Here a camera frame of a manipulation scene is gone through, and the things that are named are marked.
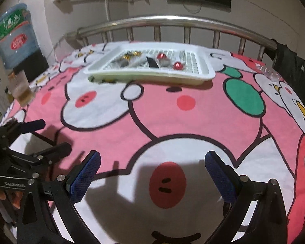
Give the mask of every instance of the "human hand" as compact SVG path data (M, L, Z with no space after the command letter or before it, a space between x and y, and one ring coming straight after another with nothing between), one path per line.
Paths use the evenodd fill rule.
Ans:
M9 194L11 194L12 205L19 209L20 201L23 197L23 193L22 192L12 192ZM3 190L0 189L0 200L5 200L5 199L6 199L6 194L4 193Z

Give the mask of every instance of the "cartoon print bedsheet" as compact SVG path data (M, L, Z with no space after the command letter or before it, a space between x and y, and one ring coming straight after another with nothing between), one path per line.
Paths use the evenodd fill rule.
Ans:
M292 88L257 73L261 62L207 48L216 77L199 87L89 82L83 67L119 43L128 42L76 50L38 77L31 84L36 98L26 108L14 102L2 124L42 118L46 127L19 137L12 149L72 144L53 177L100 152L101 168L75 206L102 244L205 243L223 218L204 166L214 150L239 175L279 181L291 243L305 225L305 106ZM255 206L234 239L244 235Z

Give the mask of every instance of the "metal headboard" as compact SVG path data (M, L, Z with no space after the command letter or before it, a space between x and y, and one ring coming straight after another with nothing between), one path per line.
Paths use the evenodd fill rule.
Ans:
M103 24L93 25L89 27L81 27L75 32L65 34L62 39L65 39L69 44L76 40L82 40L85 45L89 45L88 37L96 34L101 34L103 42L108 42L107 32L126 29L128 40L133 41L134 27L154 27L155 41L161 41L160 28L161 26L176 26L184 27L184 43L190 44L191 28L201 28L214 31L213 48L219 47L220 33L226 33L240 37L238 54L243 55L246 40L252 41L260 46L258 60L262 60L264 50L270 49L275 51L277 44L258 33L232 25L226 22L217 21L214 19L192 17L192 16L178 16L178 15L150 15L140 16L129 19L121 19L111 21Z

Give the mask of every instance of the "brown liquid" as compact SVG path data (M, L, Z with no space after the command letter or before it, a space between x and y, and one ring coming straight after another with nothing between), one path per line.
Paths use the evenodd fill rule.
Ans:
M26 106L33 99L34 93L30 90L30 88L26 88L21 94L19 94L16 99L20 106Z

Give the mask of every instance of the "green label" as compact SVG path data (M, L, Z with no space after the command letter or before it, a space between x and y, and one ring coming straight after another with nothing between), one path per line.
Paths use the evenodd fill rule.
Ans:
M19 9L6 16L0 22L0 40L8 35L16 26L24 21L25 9Z

